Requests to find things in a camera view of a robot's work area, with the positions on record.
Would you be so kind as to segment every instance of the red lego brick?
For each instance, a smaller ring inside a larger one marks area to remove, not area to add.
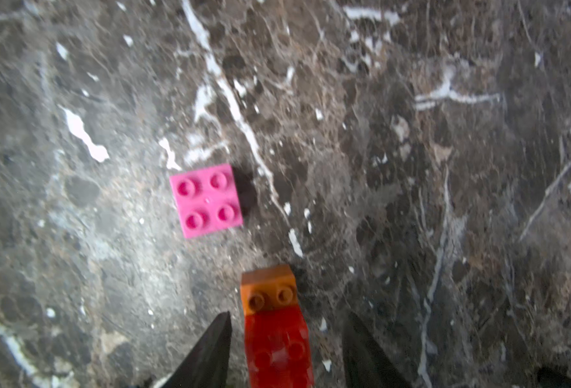
[[[252,388],[313,386],[309,331],[298,305],[246,316],[244,351]]]
[[[219,165],[169,177],[184,237],[242,225],[232,166]]]

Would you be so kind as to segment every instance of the marble surface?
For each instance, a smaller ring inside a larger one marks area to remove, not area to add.
[[[219,163],[244,226],[185,240]],[[224,310],[244,387],[277,263],[317,387],[349,309],[417,388],[571,377],[571,0],[0,0],[0,387],[149,385]]]

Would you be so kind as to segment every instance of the lego stud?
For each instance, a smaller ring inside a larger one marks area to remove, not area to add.
[[[264,296],[262,294],[252,293],[249,296],[249,309],[252,312],[258,312],[264,307]]]
[[[182,197],[192,198],[197,192],[197,185],[192,180],[185,178],[178,185],[178,194]]]
[[[227,176],[223,173],[214,173],[210,178],[210,185],[214,190],[225,190],[227,188]]]
[[[294,290],[289,286],[281,286],[277,288],[277,301],[282,306],[289,305],[294,299]]]
[[[305,346],[300,342],[294,341],[287,347],[287,354],[290,360],[298,361],[305,354]]]
[[[234,210],[234,208],[232,206],[229,206],[229,205],[221,206],[219,208],[219,211],[217,212],[217,216],[219,217],[219,220],[221,220],[223,222],[232,221],[234,219],[235,215],[236,215],[236,211]]]
[[[267,351],[259,351],[255,354],[255,366],[258,369],[268,368],[271,365],[271,355]]]
[[[186,227],[191,230],[201,229],[204,227],[204,216],[198,212],[191,212],[186,217]]]

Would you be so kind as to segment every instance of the orange lego brick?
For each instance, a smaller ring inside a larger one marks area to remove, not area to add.
[[[244,316],[298,305],[296,279],[287,264],[245,272],[240,281]]]

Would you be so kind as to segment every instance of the toy brick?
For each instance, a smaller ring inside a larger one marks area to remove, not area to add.
[[[240,281],[244,315],[297,306],[294,274],[287,264],[245,272]]]
[[[184,237],[242,225],[232,166],[219,165],[169,177]]]
[[[252,388],[313,386],[309,332],[298,305],[244,318]]]

